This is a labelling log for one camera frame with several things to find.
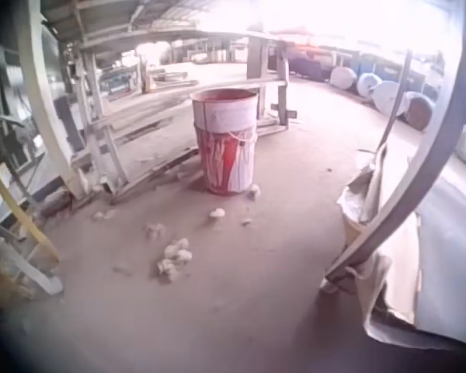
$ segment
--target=dusty floor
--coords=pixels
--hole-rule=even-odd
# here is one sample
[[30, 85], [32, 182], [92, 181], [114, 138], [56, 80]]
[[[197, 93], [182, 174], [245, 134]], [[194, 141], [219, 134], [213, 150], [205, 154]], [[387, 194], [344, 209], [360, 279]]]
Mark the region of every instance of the dusty floor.
[[[91, 219], [108, 208], [96, 201], [51, 221], [65, 293], [15, 309], [6, 324], [13, 345], [58, 372], [466, 371], [457, 355], [370, 339], [351, 296], [318, 297], [343, 247], [336, 198], [356, 150], [374, 149], [386, 118], [321, 83], [294, 79], [290, 89], [300, 119], [259, 139], [257, 201], [211, 195], [191, 173], [117, 205], [110, 220]], [[419, 139], [404, 125], [395, 135]], [[211, 224], [216, 207], [226, 216]], [[158, 222], [166, 237], [147, 240], [145, 224]], [[177, 282], [162, 283], [155, 261], [180, 237], [193, 260]], [[114, 273], [118, 263], [134, 274]]]

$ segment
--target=warehouse roof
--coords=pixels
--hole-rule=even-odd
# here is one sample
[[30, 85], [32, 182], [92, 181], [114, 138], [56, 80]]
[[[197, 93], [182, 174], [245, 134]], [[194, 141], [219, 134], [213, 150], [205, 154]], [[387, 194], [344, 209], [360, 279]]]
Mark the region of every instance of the warehouse roof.
[[224, 0], [41, 0], [41, 11], [59, 41], [84, 42], [141, 29], [194, 30], [221, 3]]

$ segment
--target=white roll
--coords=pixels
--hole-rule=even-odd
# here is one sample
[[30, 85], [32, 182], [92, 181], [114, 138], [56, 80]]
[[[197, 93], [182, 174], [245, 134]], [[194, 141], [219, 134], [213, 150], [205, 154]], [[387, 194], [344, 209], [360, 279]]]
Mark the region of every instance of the white roll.
[[357, 93], [365, 99], [371, 98], [371, 90], [378, 84], [382, 83], [381, 78], [372, 72], [365, 72], [357, 81]]
[[[391, 81], [384, 81], [376, 86], [371, 98], [373, 99], [376, 108], [389, 117], [391, 110], [394, 107], [395, 97], [397, 96], [398, 83]], [[409, 99], [406, 95], [402, 96], [401, 104], [398, 107], [397, 116], [403, 114], [409, 108]]]
[[357, 74], [351, 68], [334, 68], [329, 83], [336, 88], [349, 89], [357, 81]]

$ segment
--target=red paint bucket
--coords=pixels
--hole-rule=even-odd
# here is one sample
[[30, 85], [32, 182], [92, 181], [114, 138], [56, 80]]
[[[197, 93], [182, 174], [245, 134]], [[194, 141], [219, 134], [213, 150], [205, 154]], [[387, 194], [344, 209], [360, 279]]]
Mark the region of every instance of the red paint bucket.
[[257, 95], [212, 89], [192, 95], [196, 141], [207, 188], [215, 194], [247, 190], [254, 177]]

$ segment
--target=trash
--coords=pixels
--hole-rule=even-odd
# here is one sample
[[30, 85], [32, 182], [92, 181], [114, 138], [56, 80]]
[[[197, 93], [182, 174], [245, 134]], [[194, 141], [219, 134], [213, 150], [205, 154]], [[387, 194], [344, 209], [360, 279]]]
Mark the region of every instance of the trash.
[[225, 215], [226, 215], [225, 210], [223, 210], [222, 208], [217, 208], [210, 212], [209, 217], [213, 219], [220, 219], [220, 218], [224, 218]]
[[112, 208], [110, 210], [107, 210], [105, 212], [98, 211], [92, 216], [92, 220], [98, 221], [98, 220], [109, 220], [111, 219], [114, 215], [116, 214], [116, 209]]
[[125, 274], [126, 276], [132, 276], [134, 273], [127, 263], [118, 263], [112, 267], [112, 270], [118, 274]]
[[157, 268], [158, 268], [158, 272], [161, 275], [167, 276], [171, 282], [176, 280], [176, 278], [178, 278], [179, 276], [179, 272], [176, 269], [176, 266], [170, 259], [163, 259], [160, 262], [158, 262]]
[[245, 218], [242, 220], [242, 226], [246, 227], [247, 225], [251, 225], [252, 224], [252, 219], [251, 218]]
[[165, 233], [165, 226], [161, 223], [158, 224], [147, 224], [145, 227], [147, 237], [150, 239], [160, 239]]
[[164, 249], [164, 257], [166, 259], [174, 259], [180, 250], [187, 250], [188, 239], [179, 239], [178, 241], [173, 241]]
[[115, 214], [116, 214], [116, 209], [112, 208], [106, 211], [105, 216], [103, 218], [108, 220], [108, 219], [111, 219]]
[[179, 250], [174, 259], [175, 264], [188, 264], [193, 258], [193, 254], [188, 250]]
[[251, 200], [256, 200], [261, 195], [261, 188], [257, 184], [253, 184], [249, 190], [249, 198]]

